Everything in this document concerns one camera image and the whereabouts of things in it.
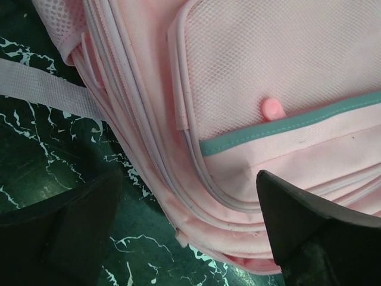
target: pink mesh fabric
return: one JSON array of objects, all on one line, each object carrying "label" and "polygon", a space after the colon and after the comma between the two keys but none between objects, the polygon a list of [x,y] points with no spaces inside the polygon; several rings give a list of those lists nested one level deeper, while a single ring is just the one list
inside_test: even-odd
[{"label": "pink mesh fabric", "polygon": [[191,3],[181,25],[201,140],[263,122],[267,97],[290,116],[381,88],[379,0]]},{"label": "pink mesh fabric", "polygon": [[85,12],[81,0],[32,0],[50,38],[66,64],[73,65],[72,50],[87,31]]}]

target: marble countertop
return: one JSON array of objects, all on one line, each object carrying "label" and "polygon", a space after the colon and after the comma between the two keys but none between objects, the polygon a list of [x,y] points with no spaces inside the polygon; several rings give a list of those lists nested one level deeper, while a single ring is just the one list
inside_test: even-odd
[{"label": "marble countertop", "polygon": [[[0,58],[83,85],[62,62],[30,1],[1,1]],[[181,248],[105,122],[1,96],[0,146],[0,213],[123,169],[123,195],[99,286],[283,285],[280,275],[252,275],[193,247]]]}]

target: backpack strap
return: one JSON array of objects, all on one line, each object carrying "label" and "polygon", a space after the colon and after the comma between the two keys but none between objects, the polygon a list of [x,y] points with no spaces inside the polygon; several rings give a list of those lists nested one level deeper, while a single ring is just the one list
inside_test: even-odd
[{"label": "backpack strap", "polygon": [[104,120],[87,88],[34,67],[0,59],[0,95]]}]

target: teal trim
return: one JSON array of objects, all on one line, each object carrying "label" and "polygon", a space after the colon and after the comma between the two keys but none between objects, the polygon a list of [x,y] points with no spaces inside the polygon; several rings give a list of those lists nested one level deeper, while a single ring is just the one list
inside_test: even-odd
[{"label": "teal trim", "polygon": [[248,141],[302,128],[340,113],[378,104],[380,102],[381,91],[348,98],[347,100],[339,101],[321,109],[297,116],[239,129],[212,139],[200,141],[201,153],[203,156],[215,155]]}]

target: pink backpack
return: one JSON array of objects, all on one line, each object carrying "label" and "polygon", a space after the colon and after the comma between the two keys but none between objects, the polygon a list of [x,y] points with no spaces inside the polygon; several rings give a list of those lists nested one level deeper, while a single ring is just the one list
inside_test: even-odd
[{"label": "pink backpack", "polygon": [[87,89],[0,61],[0,94],[104,119],[176,238],[279,273],[266,169],[381,216],[379,0],[33,0]]}]

